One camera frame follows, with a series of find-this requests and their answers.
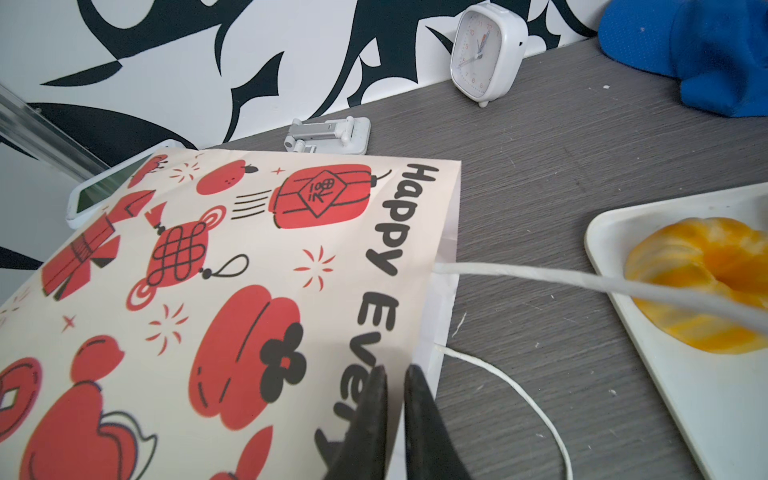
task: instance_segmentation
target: white tray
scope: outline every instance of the white tray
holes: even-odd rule
[[[630,251],[688,217],[729,217],[768,230],[768,183],[621,208],[597,215],[584,245],[594,269],[624,276]],[[609,295],[704,475],[768,478],[768,349],[717,355],[659,330],[624,295]]]

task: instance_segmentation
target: black and white wall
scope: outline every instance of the black and white wall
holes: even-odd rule
[[[77,185],[0,135],[0,305],[74,233],[65,215]]]
[[[471,0],[0,3],[0,84],[115,164],[209,147],[449,78]],[[498,0],[527,55],[595,35],[607,0]]]

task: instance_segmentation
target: wood grain desk surface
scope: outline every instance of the wood grain desk surface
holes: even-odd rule
[[[687,108],[677,81],[608,59],[595,39],[526,58],[485,109],[447,81],[330,117],[348,114],[371,119],[371,155],[463,162],[459,261],[593,271],[583,237],[599,213],[768,181],[768,118]],[[280,151],[285,135],[225,147]],[[605,295],[463,277],[449,346],[534,397],[575,478],[702,478]],[[446,358],[437,403],[475,480],[563,478],[548,430],[501,380]]]

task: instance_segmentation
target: white alarm clock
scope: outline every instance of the white alarm clock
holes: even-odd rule
[[[458,21],[451,79],[481,108],[509,91],[528,42],[520,15],[491,2],[470,5]]]

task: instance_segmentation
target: white cable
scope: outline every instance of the white cable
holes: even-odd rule
[[[768,335],[768,313],[765,310],[687,288],[632,282],[623,278],[598,276],[573,270],[500,263],[435,263],[433,271],[435,273],[516,276],[529,280],[580,286],[604,293],[623,293],[652,302],[667,303],[686,310],[727,318],[747,329]]]
[[[539,416],[539,418],[544,422],[544,424],[547,426],[550,432],[552,432],[552,436],[554,436],[554,440],[558,443],[558,448],[560,449],[560,453],[563,455],[563,462],[565,463],[565,478],[566,480],[573,480],[574,473],[573,469],[571,468],[571,456],[568,454],[568,449],[565,448],[565,444],[563,443],[563,439],[560,438],[560,434],[558,433],[558,430],[554,427],[554,424],[552,421],[547,417],[547,415],[539,408],[538,405],[536,405],[536,402],[531,398],[529,394],[523,390],[523,388],[513,379],[509,378],[509,376],[502,372],[501,370],[497,369],[493,365],[491,365],[488,362],[483,362],[479,358],[476,358],[474,356],[467,355],[465,353],[456,352],[453,349],[448,348],[447,346],[439,345],[438,343],[435,344],[435,348],[446,354],[447,356],[452,356],[455,359],[464,360],[465,362],[469,362],[472,365],[478,366],[481,369],[485,369],[489,371],[490,373],[496,375],[498,378],[504,380],[507,382],[515,391],[525,400],[531,408],[536,412],[536,415]]]

